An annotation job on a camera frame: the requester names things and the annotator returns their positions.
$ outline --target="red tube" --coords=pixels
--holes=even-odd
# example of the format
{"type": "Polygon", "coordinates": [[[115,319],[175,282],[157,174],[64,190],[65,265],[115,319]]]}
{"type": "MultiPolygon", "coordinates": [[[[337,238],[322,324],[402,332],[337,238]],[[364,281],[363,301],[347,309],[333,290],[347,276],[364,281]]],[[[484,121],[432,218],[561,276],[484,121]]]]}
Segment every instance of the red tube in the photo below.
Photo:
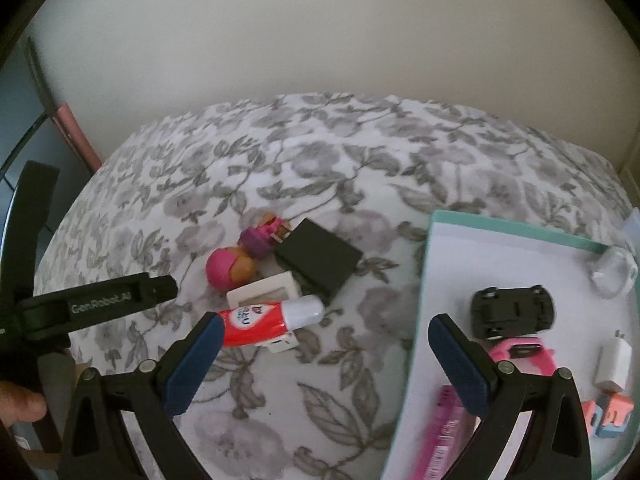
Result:
{"type": "Polygon", "coordinates": [[[219,312],[225,322],[222,346],[255,345],[287,333],[282,303],[261,303],[219,312]]]}
{"type": "Polygon", "coordinates": [[[324,305],[315,296],[296,300],[273,301],[218,313],[225,322],[222,346],[255,345],[285,335],[324,316],[324,305]]]}

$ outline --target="white charger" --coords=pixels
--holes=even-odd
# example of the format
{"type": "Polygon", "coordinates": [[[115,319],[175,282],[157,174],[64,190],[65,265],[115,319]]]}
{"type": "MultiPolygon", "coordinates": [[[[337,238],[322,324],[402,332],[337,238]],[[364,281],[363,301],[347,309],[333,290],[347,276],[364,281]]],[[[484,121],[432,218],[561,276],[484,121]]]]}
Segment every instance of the white charger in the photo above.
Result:
{"type": "Polygon", "coordinates": [[[624,334],[616,330],[616,336],[602,347],[594,383],[604,392],[620,393],[626,387],[632,350],[624,338],[624,334]]]}

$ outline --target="black box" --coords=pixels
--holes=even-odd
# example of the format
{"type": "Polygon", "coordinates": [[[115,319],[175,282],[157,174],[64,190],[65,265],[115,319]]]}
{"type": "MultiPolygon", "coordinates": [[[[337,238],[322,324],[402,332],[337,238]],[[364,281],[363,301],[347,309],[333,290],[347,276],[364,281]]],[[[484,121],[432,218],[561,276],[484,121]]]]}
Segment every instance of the black box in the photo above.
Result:
{"type": "Polygon", "coordinates": [[[305,218],[277,246],[275,256],[305,291],[329,304],[355,270],[362,252],[305,218]]]}

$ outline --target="glue tube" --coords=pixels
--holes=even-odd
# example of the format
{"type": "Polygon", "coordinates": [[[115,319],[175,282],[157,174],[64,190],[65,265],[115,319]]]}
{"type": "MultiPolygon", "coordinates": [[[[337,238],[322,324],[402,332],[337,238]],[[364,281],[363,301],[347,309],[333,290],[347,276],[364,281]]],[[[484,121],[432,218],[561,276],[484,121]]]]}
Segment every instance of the glue tube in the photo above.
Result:
{"type": "Polygon", "coordinates": [[[443,386],[424,432],[411,480],[440,480],[469,439],[468,413],[453,386],[443,386]]]}
{"type": "Polygon", "coordinates": [[[218,313],[225,322],[222,346],[255,345],[319,323],[324,304],[317,296],[240,306],[218,313]]]}

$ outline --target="pink packaging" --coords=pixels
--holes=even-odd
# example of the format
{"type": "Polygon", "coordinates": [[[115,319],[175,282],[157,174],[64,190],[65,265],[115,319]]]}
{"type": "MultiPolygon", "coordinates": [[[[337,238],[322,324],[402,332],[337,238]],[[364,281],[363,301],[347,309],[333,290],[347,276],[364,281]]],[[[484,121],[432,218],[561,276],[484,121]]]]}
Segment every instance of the pink packaging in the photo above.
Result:
{"type": "Polygon", "coordinates": [[[453,386],[443,386],[411,480],[440,480],[462,450],[468,414],[453,386]]]}

